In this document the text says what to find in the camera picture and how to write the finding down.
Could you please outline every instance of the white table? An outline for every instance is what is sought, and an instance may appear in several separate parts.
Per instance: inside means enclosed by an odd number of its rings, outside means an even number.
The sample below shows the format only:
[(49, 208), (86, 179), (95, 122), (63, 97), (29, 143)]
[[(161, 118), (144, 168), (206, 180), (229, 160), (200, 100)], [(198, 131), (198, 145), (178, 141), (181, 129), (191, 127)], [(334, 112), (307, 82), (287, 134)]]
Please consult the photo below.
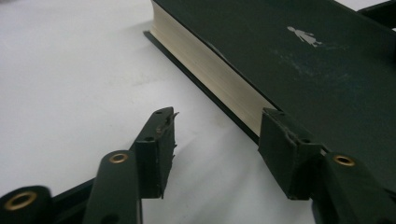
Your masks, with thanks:
[(311, 202), (287, 200), (257, 145), (143, 36), (152, 16), (149, 0), (0, 0), (0, 195), (95, 177), (173, 106), (176, 156), (145, 223), (314, 223)]

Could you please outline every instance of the book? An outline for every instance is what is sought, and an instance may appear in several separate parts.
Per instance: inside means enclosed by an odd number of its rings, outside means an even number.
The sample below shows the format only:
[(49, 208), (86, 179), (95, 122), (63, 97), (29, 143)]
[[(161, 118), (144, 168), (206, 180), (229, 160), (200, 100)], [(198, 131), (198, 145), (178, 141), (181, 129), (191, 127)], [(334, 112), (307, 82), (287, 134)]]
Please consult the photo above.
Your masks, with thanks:
[(147, 36), (247, 134), (284, 111), (396, 192), (396, 34), (334, 1), (153, 0)]

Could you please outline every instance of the black book cover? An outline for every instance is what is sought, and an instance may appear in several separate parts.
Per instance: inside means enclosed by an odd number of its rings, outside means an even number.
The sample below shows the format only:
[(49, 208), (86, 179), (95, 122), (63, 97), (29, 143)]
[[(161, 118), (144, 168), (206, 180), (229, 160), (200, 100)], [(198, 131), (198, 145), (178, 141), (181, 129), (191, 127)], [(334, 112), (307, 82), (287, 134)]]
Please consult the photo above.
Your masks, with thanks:
[(327, 0), (155, 3), (327, 148), (360, 159), (396, 192), (394, 32)]

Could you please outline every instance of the logo on book cover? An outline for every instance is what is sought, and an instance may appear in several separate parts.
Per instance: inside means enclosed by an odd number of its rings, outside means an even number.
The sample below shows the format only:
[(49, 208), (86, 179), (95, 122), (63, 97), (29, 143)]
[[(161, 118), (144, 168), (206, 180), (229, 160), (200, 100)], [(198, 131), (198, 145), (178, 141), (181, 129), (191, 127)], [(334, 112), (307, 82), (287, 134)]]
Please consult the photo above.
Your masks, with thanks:
[(321, 42), (318, 42), (318, 41), (314, 38), (314, 35), (311, 34), (311, 33), (307, 33), (307, 32), (305, 32), (305, 31), (301, 31), (301, 30), (294, 29), (294, 28), (291, 27), (291, 26), (288, 26), (288, 30), (294, 32), (294, 33), (300, 38), (301, 41), (303, 41), (303, 42), (305, 42), (305, 43), (308, 43), (309, 45), (312, 45), (312, 46), (314, 46), (315, 48), (316, 48), (318, 45), (321, 45), (321, 44), (322, 44)]

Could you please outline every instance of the black book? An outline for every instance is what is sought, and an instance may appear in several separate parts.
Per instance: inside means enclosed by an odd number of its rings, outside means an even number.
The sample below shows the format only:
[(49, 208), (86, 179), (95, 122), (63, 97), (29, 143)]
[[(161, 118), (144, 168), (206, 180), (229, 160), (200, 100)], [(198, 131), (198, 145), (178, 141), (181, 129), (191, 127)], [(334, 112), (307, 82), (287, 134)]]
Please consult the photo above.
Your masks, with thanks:
[(328, 0), (154, 0), (148, 37), (255, 141), (262, 109), (396, 192), (396, 33)]

